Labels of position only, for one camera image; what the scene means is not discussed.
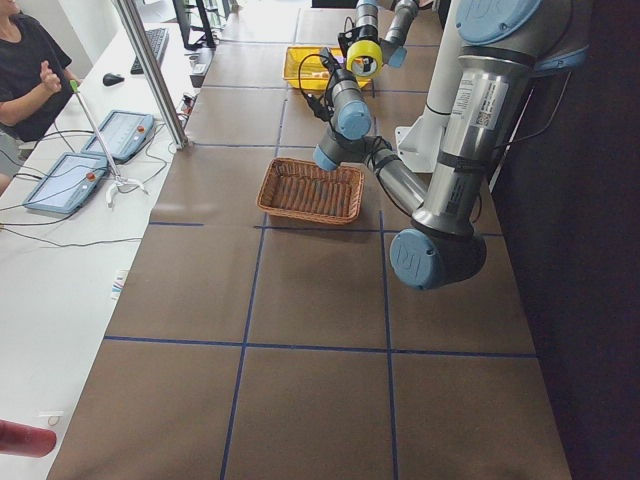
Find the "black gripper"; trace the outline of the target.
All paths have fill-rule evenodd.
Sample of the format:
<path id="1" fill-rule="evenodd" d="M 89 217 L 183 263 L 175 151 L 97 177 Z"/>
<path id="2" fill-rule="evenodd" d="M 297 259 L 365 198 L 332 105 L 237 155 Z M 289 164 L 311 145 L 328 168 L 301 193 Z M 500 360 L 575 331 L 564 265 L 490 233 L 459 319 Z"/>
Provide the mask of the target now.
<path id="1" fill-rule="evenodd" d="M 328 47 L 322 48 L 319 52 L 319 56 L 322 65 L 328 71 L 329 80 L 343 80 L 345 78 L 342 64 L 336 59 Z"/>

